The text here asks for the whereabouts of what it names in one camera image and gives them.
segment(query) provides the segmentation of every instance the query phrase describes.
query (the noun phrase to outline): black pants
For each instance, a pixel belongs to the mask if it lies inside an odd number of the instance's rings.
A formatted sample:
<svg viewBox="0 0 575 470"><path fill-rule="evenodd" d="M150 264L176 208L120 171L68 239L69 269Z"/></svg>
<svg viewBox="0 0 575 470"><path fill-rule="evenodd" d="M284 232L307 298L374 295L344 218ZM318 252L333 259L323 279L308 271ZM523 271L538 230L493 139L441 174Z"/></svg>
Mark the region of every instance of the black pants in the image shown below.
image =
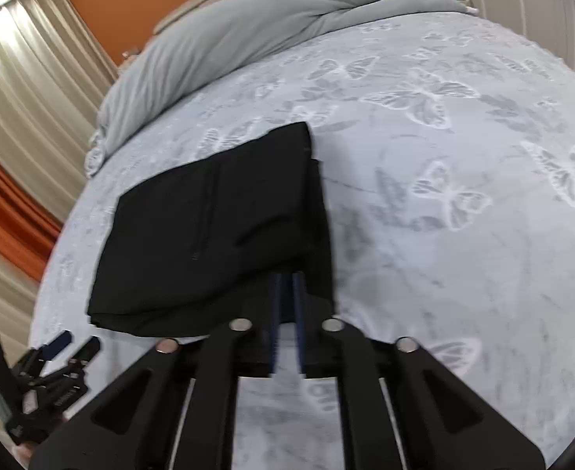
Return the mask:
<svg viewBox="0 0 575 470"><path fill-rule="evenodd" d="M124 194L87 311L138 336L194 336L236 318L268 275L302 270L332 298L329 228L305 123L180 166Z"/></svg>

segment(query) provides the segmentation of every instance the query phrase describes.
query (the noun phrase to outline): black cloth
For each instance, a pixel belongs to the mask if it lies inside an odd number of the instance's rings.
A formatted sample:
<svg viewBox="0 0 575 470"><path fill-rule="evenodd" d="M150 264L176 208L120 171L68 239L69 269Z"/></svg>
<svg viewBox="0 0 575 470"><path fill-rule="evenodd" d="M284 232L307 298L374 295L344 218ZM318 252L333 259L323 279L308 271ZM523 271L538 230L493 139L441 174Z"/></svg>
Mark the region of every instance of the black cloth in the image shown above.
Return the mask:
<svg viewBox="0 0 575 470"><path fill-rule="evenodd" d="M305 123L145 180L120 197L87 310L102 328L194 336L303 270L332 299L329 227Z"/></svg>

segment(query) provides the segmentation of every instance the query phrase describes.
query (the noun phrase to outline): triangular cutout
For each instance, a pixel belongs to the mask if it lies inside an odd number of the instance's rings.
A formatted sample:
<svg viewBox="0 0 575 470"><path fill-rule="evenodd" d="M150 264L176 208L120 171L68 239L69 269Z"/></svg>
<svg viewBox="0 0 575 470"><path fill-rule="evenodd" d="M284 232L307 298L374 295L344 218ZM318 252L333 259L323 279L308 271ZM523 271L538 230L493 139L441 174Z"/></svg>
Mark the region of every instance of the triangular cutout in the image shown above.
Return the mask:
<svg viewBox="0 0 575 470"><path fill-rule="evenodd" d="M132 418L144 397L151 376L150 371L139 373L109 403L94 413L94 423L118 435L125 434L131 426Z"/></svg>
<svg viewBox="0 0 575 470"><path fill-rule="evenodd" d="M440 413L442 423L449 433L459 433L481 421L480 413L474 411L433 371L424 371L423 375Z"/></svg>

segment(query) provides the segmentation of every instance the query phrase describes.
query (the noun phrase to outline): orange curtain stripe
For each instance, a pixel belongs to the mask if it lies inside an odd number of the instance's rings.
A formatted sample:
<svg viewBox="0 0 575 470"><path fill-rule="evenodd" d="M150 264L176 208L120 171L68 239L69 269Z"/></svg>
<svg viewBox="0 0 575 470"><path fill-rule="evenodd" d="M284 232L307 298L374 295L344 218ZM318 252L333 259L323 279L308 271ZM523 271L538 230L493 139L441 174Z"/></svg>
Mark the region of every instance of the orange curtain stripe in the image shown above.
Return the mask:
<svg viewBox="0 0 575 470"><path fill-rule="evenodd" d="M61 227L0 166L0 254L41 280Z"/></svg>

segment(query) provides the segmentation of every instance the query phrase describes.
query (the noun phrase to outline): folded black garment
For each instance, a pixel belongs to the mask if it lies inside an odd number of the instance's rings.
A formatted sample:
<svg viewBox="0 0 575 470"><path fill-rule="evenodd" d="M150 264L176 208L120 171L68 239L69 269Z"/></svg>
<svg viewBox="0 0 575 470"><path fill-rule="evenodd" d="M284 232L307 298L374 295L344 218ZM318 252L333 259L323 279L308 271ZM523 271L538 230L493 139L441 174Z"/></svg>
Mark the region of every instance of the folded black garment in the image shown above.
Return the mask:
<svg viewBox="0 0 575 470"><path fill-rule="evenodd" d="M332 299L329 227L305 123L145 180L120 197L87 310L102 328L195 336L303 270Z"/></svg>

